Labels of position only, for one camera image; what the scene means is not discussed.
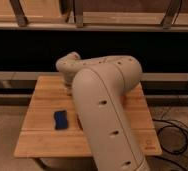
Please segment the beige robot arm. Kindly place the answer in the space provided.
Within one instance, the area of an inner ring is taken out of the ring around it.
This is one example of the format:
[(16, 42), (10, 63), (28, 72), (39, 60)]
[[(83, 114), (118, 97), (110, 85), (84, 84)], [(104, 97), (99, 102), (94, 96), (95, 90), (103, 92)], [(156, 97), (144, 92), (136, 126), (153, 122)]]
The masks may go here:
[(150, 171), (121, 102), (140, 83), (139, 61), (128, 55), (83, 60), (71, 52), (56, 68), (71, 90), (98, 171)]

